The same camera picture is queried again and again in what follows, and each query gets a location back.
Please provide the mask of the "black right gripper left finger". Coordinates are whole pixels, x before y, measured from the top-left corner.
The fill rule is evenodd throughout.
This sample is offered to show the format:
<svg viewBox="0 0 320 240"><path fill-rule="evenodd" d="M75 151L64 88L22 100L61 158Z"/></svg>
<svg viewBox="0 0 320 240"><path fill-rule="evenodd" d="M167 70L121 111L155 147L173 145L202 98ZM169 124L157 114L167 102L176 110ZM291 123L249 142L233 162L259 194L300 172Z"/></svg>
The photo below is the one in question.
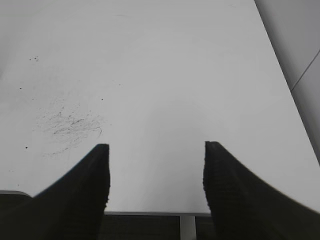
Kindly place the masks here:
<svg viewBox="0 0 320 240"><path fill-rule="evenodd" d="M96 240L109 200L110 147L97 144L47 189L0 215L2 240Z"/></svg>

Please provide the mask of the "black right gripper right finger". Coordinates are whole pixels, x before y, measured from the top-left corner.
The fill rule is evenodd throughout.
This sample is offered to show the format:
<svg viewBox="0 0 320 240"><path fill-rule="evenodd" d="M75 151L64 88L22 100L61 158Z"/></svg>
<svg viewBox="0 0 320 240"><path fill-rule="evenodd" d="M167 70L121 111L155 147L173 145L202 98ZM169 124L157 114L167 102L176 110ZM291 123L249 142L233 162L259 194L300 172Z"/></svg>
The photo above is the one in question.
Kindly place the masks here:
<svg viewBox="0 0 320 240"><path fill-rule="evenodd" d="M204 144L203 189L220 240L319 240L320 214L275 189L217 141Z"/></svg>

